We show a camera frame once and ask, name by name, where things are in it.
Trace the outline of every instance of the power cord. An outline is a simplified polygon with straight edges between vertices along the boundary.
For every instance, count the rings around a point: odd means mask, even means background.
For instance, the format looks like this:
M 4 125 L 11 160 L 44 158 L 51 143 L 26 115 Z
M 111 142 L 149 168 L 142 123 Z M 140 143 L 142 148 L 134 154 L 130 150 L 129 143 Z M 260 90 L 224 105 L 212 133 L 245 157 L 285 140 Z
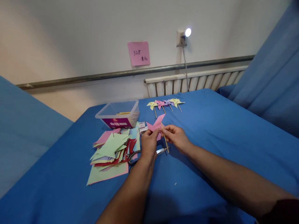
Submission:
M 187 90 L 190 92 L 189 84 L 188 84 L 188 74 L 187 74 L 187 63 L 186 63 L 186 57 L 185 57 L 185 51 L 184 51 L 184 44 L 182 43 L 182 49 L 183 49 L 183 55 L 184 55 L 184 61 L 185 61 L 185 70 L 186 70 L 186 78 L 187 78 Z

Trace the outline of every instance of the paper pinwheel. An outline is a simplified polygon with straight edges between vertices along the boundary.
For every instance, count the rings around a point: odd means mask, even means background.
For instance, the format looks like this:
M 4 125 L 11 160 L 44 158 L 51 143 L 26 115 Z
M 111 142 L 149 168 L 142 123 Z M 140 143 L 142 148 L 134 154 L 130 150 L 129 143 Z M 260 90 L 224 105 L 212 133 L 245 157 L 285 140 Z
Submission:
M 172 105 L 172 106 L 174 106 L 174 102 L 170 101 L 170 99 L 169 100 L 163 100 L 163 101 L 164 101 L 165 105 Z
M 174 103 L 174 106 L 175 106 L 176 108 L 179 107 L 180 111 L 182 112 L 182 110 L 181 110 L 179 104 L 180 104 L 180 103 L 184 103 L 184 102 L 181 102 L 180 99 L 171 99 L 171 100 L 169 100 L 169 101 L 173 102 L 173 103 Z
M 161 110 L 161 107 L 165 105 L 163 101 L 159 101 L 159 100 L 156 100 L 155 103 L 158 104 L 159 110 Z
M 161 128 L 162 128 L 161 123 L 162 123 L 162 120 L 163 120 L 164 116 L 165 116 L 165 114 L 162 114 L 162 115 L 158 116 L 158 118 L 157 118 L 156 122 L 154 123 L 154 125 L 146 123 L 149 130 L 151 130 L 152 132 L 154 132 L 157 128 L 161 130 Z M 161 133 L 159 132 L 159 134 L 157 136 L 157 141 L 159 141 L 160 139 L 161 139 Z
M 149 102 L 149 103 L 147 104 L 147 106 L 150 106 L 150 109 L 151 109 L 151 110 L 154 110 L 154 107 L 155 107 L 155 106 L 158 106 L 158 104 L 156 104 L 155 102 Z

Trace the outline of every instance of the blue curtain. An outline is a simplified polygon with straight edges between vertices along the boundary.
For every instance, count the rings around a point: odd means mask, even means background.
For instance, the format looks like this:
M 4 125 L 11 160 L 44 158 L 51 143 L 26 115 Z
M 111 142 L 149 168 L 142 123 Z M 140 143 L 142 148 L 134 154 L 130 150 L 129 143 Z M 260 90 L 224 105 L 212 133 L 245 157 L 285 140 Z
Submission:
M 0 76 L 0 198 L 72 124 Z
M 299 2 L 293 1 L 228 99 L 299 138 Z

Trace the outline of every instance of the white wall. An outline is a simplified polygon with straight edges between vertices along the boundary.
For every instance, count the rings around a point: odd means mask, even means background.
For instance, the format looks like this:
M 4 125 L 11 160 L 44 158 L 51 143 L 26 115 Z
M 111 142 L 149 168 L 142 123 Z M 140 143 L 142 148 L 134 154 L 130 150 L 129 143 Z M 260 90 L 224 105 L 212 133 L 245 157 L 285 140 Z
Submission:
M 127 49 L 131 41 L 149 42 L 150 67 L 181 63 L 176 31 L 186 27 L 192 28 L 187 62 L 256 54 L 289 3 L 290 0 L 2 0 L 0 75 L 21 84 L 134 69 Z M 90 106 L 146 98 L 145 78 L 178 72 L 30 93 L 75 121 Z

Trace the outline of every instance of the scissor handle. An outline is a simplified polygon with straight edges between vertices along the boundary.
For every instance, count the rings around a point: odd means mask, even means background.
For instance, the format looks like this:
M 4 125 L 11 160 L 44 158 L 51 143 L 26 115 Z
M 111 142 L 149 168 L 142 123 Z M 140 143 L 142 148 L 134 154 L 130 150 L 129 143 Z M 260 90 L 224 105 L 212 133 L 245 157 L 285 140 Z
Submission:
M 132 161 L 132 157 L 134 155 L 136 155 L 137 153 L 141 153 L 141 150 L 135 151 L 135 152 L 133 152 L 132 154 L 129 155 L 129 160 L 128 160 L 129 165 L 132 165 L 132 164 L 137 162 L 137 161 Z

